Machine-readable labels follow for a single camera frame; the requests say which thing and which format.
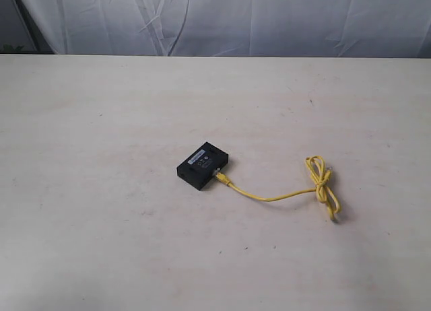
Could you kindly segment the dark pole behind curtain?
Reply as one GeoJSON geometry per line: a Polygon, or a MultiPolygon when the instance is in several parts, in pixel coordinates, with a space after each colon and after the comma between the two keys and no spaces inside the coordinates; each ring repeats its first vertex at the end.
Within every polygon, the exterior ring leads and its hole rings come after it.
{"type": "Polygon", "coordinates": [[[39,27],[36,25],[22,0],[13,0],[15,7],[24,23],[24,27],[32,44],[32,54],[52,55],[53,50],[48,45],[39,27]]]}

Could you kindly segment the black rectangular adapter box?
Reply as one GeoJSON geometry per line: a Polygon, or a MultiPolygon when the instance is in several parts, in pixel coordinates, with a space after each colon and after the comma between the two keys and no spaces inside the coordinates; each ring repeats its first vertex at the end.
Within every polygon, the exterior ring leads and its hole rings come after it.
{"type": "Polygon", "coordinates": [[[205,142],[177,166],[177,176],[200,191],[228,162],[229,155],[226,152],[205,142]]]}

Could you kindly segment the white backdrop curtain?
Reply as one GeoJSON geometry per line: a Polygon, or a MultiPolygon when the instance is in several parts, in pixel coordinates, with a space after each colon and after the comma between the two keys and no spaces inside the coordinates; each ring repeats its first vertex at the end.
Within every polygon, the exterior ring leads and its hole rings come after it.
{"type": "MultiPolygon", "coordinates": [[[[430,56],[430,0],[22,1],[62,55],[430,56]]],[[[1,50],[32,51],[13,0],[1,50]]]]}

